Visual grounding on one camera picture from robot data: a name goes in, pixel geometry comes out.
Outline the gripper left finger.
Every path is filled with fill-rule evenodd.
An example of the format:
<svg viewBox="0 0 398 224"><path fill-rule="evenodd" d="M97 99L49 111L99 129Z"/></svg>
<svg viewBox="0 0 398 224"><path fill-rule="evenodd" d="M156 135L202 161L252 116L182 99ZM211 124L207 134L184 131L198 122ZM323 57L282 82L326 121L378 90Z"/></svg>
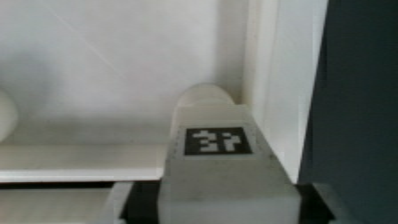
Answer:
<svg viewBox="0 0 398 224"><path fill-rule="evenodd" d="M95 224L159 224L157 181L115 182Z"/></svg>

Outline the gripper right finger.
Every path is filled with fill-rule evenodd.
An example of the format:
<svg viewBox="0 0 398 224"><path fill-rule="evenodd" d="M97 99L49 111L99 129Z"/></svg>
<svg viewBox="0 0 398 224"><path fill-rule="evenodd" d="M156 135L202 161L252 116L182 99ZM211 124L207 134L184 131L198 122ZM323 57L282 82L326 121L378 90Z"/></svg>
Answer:
<svg viewBox="0 0 398 224"><path fill-rule="evenodd" d="M301 196L298 224L362 224L328 184L301 183L296 190Z"/></svg>

